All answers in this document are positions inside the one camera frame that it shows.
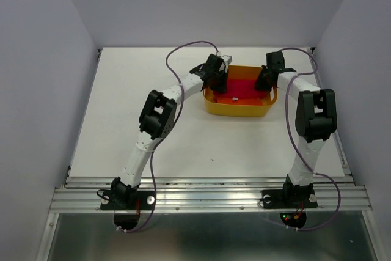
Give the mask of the yellow plastic basket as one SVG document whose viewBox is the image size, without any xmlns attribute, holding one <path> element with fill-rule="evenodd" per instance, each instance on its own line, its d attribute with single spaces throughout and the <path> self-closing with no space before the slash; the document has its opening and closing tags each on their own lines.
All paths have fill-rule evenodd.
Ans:
<svg viewBox="0 0 391 261">
<path fill-rule="evenodd" d="M 228 68 L 229 79 L 257 79 L 261 67 L 231 65 Z M 269 95 L 263 98 L 263 106 L 225 105 L 213 101 L 213 91 L 209 88 L 203 91 L 206 111 L 219 116 L 233 117 L 263 117 L 277 100 L 277 89 L 274 87 Z"/>
</svg>

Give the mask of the red t shirt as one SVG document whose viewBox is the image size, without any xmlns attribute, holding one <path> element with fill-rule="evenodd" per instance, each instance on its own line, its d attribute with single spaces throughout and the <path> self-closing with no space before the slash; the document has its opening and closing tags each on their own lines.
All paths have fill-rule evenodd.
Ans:
<svg viewBox="0 0 391 261">
<path fill-rule="evenodd" d="M 269 92 L 255 89 L 255 80 L 251 79 L 229 79 L 227 81 L 227 90 L 224 93 L 213 91 L 213 95 L 219 98 L 238 98 L 240 99 L 263 99 L 269 95 Z"/>
</svg>

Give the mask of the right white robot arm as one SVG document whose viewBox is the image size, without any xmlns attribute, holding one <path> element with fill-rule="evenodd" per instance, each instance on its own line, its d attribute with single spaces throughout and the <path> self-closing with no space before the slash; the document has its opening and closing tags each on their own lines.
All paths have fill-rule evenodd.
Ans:
<svg viewBox="0 0 391 261">
<path fill-rule="evenodd" d="M 335 92 L 321 89 L 285 66 L 283 51 L 266 54 L 255 89 L 271 90 L 276 87 L 285 92 L 285 100 L 293 99 L 296 105 L 294 125 L 298 141 L 293 142 L 296 152 L 293 166 L 286 176 L 282 189 L 261 192 L 260 205 L 265 209 L 293 209 L 317 206 L 313 190 L 313 176 L 318 157 L 325 142 L 337 129 Z"/>
</svg>

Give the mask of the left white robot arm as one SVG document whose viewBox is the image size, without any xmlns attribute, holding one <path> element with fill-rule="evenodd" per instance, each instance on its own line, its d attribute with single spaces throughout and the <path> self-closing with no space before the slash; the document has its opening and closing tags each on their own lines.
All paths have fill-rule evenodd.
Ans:
<svg viewBox="0 0 391 261">
<path fill-rule="evenodd" d="M 139 116 L 139 134 L 128 162 L 119 176 L 113 179 L 109 200 L 122 208 L 135 204 L 142 173 L 152 153 L 173 130 L 177 116 L 189 97 L 210 86 L 227 82 L 232 57 L 220 52 L 210 54 L 206 62 L 194 67 L 180 78 L 174 71 L 177 83 L 163 91 L 149 93 Z"/>
</svg>

